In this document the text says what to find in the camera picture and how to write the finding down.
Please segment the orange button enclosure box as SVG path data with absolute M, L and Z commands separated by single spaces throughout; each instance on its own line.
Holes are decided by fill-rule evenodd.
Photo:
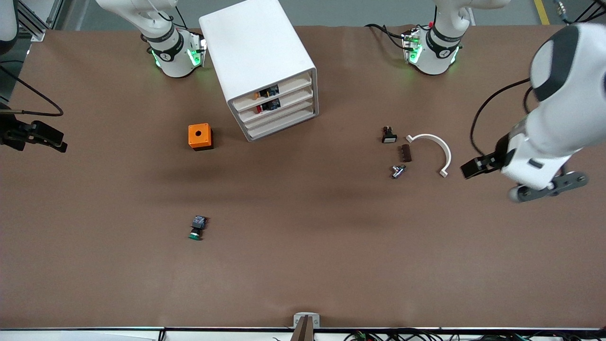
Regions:
M 188 145 L 193 151 L 214 149 L 214 132 L 208 123 L 189 125 L 187 137 Z

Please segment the white drawer cabinet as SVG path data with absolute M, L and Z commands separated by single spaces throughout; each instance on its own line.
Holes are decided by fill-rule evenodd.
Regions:
M 303 72 L 312 72 L 319 115 L 317 69 L 279 0 L 245 0 L 200 17 L 199 25 L 225 101 L 242 132 L 232 100 Z

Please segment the green push button switch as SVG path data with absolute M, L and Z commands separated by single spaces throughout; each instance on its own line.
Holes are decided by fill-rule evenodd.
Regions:
M 203 239 L 203 230 L 206 229 L 208 218 L 206 216 L 196 215 L 191 223 L 191 232 L 188 238 L 195 241 Z

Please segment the white plastic drawer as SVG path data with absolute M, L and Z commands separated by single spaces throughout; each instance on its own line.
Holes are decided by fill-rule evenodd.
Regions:
M 309 91 L 294 91 L 290 94 L 269 99 L 260 105 L 238 111 L 236 118 L 242 122 L 250 135 L 259 135 L 266 130 L 296 119 L 296 112 L 309 110 L 314 106 L 314 95 Z
M 286 108 L 287 106 L 294 105 L 301 101 L 312 99 L 313 93 L 314 93 L 313 87 L 312 87 L 312 85 L 310 85 L 301 90 L 294 91 L 294 93 L 290 93 L 290 94 L 287 94 L 286 96 L 280 97 L 279 100 L 281 103 L 281 107 L 276 110 Z M 234 114 L 236 115 L 236 118 L 240 119 L 242 122 L 251 122 L 255 118 L 260 117 L 260 115 L 264 115 L 269 112 L 271 112 L 271 111 L 265 111 L 260 114 L 256 114 L 256 108 L 249 108 L 249 109 L 246 109 L 243 111 L 235 110 Z
M 291 78 L 278 82 L 277 85 L 279 86 L 279 94 L 271 96 L 267 99 L 264 99 L 264 98 L 255 99 L 254 93 L 256 91 L 260 91 L 262 89 L 256 90 L 256 91 L 253 91 L 252 93 L 239 97 L 238 99 L 232 100 L 234 109 L 236 111 L 243 111 L 243 110 L 246 110 L 249 108 L 255 108 L 257 105 L 266 103 L 267 101 L 270 101 L 273 99 L 279 99 L 280 97 L 286 96 L 287 94 L 294 93 L 294 91 L 301 90 L 305 87 L 311 86 L 312 85 L 312 72 L 303 72 L 299 75 L 292 76 Z
M 314 106 L 297 104 L 260 115 L 253 121 L 244 123 L 242 127 L 246 138 L 253 142 L 317 116 L 318 112 Z

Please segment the white table edge rail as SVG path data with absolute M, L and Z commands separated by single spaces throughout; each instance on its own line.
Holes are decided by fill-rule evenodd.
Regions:
M 293 327 L 1 328 L 0 341 L 290 341 Z M 320 327 L 315 341 L 606 341 L 599 328 Z

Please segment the white curved plastic bracket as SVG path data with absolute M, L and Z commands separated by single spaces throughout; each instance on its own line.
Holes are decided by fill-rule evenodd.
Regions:
M 441 137 L 439 137 L 437 135 L 433 135 L 433 134 L 418 134 L 416 136 L 411 136 L 411 135 L 406 136 L 406 140 L 409 143 L 412 143 L 412 142 L 415 142 L 415 141 L 421 140 L 421 139 L 429 140 L 431 142 L 436 143 L 437 145 L 439 145 L 441 147 L 442 151 L 445 153 L 445 164 L 440 169 L 439 174 L 443 178 L 448 177 L 448 175 L 449 175 L 448 169 L 450 168 L 450 166 L 452 164 L 452 159 L 453 159 L 452 150 L 450 149 L 449 145 Z

